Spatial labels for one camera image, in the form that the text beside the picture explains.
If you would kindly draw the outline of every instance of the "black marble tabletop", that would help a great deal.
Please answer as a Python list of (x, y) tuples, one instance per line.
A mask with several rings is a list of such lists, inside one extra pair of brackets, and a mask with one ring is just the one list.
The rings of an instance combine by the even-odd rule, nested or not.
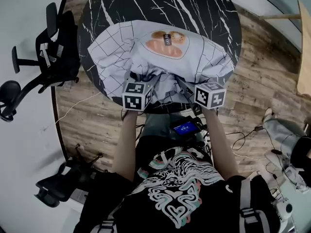
[[(231, 0), (89, 0), (78, 27), (78, 50), (82, 66), (94, 85), (106, 95), (96, 65), (87, 48), (110, 25), (147, 20), (192, 31), (224, 47), (234, 66), (241, 51), (242, 33), (238, 13)], [(221, 78), (226, 82), (231, 73)], [(113, 97), (122, 105), (122, 98)], [(149, 104), (147, 113), (173, 113), (188, 104)]]

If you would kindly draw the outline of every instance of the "small screen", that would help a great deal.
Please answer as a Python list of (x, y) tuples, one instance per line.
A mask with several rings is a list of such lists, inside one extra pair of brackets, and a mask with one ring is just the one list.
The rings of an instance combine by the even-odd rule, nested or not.
[(180, 135), (188, 134), (188, 133), (195, 131), (197, 129), (198, 129), (198, 127), (195, 126), (192, 122), (186, 122), (186, 123), (179, 125), (179, 126), (174, 128), (174, 130)]

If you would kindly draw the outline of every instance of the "bread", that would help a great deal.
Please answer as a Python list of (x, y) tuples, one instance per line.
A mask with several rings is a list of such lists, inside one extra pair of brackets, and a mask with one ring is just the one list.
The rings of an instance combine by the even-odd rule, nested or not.
[(152, 33), (151, 37), (153, 39), (163, 39), (163, 35), (165, 35), (166, 32), (165, 31), (155, 31)]
[(185, 43), (185, 35), (180, 32), (170, 31), (172, 42), (175, 44), (184, 44)]
[(180, 48), (174, 45), (166, 46), (164, 44), (164, 41), (149, 40), (146, 42), (146, 46), (152, 51), (157, 52), (161, 55), (166, 55), (174, 58), (180, 57), (182, 55), (182, 51), (180, 50)]

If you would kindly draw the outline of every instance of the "office chair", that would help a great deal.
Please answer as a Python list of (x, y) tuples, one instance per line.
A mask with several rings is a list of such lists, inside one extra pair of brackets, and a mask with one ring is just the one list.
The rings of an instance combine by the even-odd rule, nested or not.
[[(75, 148), (78, 158), (66, 161), (59, 167), (57, 174), (36, 183), (40, 190), (35, 197), (45, 205), (57, 207), (60, 202), (68, 201), (76, 188), (88, 187), (91, 175), (95, 171), (93, 164), (102, 158), (103, 154), (98, 154), (95, 159), (87, 163), (78, 151), (79, 146), (78, 144)], [(71, 169), (63, 174), (66, 166)]]
[[(0, 86), (0, 117), (4, 121), (13, 121), (20, 102), (38, 85), (42, 85), (39, 89), (40, 94), (49, 86), (62, 86), (66, 81), (76, 83), (79, 81), (77, 26), (71, 11), (63, 14), (65, 2), (66, 0), (62, 0), (58, 14), (55, 3), (49, 4), (46, 8), (47, 28), (35, 41), (37, 61), (19, 59), (16, 47), (13, 47), (12, 61), (15, 73), (19, 73), (21, 66), (39, 66), (41, 74), (23, 89), (16, 81), (7, 81)], [(50, 65), (44, 57), (42, 46), (47, 46), (45, 51)]]

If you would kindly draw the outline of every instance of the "gray pants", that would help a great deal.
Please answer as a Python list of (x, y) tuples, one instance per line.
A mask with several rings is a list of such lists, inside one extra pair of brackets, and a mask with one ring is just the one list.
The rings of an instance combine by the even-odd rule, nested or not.
[(305, 132), (294, 122), (267, 116), (263, 123), (272, 139), (282, 145), (282, 153), (291, 156), (297, 141)]
[[(167, 137), (173, 140), (183, 140), (175, 131), (170, 128), (170, 123), (176, 122), (182, 119), (183, 116), (179, 113), (172, 114), (147, 114), (145, 127), (141, 133), (141, 136), (156, 135)], [(202, 141), (201, 134), (196, 134), (196, 140)]]

